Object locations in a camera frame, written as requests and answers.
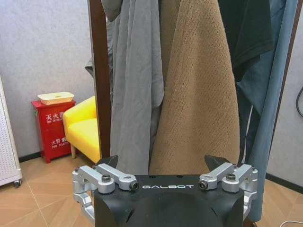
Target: chair leg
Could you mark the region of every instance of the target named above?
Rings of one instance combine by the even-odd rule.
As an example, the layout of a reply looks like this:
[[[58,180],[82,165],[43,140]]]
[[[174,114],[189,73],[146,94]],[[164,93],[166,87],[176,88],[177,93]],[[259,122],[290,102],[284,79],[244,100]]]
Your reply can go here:
[[[76,158],[76,148],[71,144],[71,157]]]

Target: yellow armchair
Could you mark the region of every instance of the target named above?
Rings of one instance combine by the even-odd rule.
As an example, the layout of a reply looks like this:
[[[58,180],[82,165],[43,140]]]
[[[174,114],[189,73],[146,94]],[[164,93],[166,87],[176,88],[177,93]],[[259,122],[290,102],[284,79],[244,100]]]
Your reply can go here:
[[[100,159],[98,122],[95,97],[91,97],[63,115],[63,125],[67,141],[71,144],[71,155],[75,158],[75,148],[94,163]]]

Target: gray wall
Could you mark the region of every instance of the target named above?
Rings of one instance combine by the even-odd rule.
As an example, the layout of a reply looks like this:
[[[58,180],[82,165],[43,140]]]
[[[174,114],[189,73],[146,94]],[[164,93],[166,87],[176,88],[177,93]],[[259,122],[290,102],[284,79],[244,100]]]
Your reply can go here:
[[[40,151],[30,101],[93,95],[86,0],[0,0],[0,75],[19,157]]]
[[[303,86],[303,16],[301,14],[286,77],[267,172],[303,186],[303,118],[295,100]],[[300,100],[303,111],[303,98]]]

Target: white cable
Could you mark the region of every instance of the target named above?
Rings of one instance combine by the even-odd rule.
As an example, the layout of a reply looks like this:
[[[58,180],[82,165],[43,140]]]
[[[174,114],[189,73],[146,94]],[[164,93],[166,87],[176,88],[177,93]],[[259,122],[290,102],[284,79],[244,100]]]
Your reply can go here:
[[[303,222],[301,222],[301,221],[285,221],[285,222],[283,222],[283,223],[280,225],[280,227],[283,227],[283,225],[285,225],[286,223],[297,223],[297,224],[303,224]]]

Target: wooden floor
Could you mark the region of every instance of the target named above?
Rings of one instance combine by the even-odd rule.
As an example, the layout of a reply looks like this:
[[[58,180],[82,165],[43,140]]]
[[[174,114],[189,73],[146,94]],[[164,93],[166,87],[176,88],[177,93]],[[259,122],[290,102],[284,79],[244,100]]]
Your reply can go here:
[[[93,227],[71,195],[71,172],[82,165],[92,163],[82,155],[50,164],[41,158],[21,163],[23,184],[18,189],[11,184],[0,187],[0,227]],[[303,221],[303,195],[266,181],[258,227],[279,227],[288,219]]]

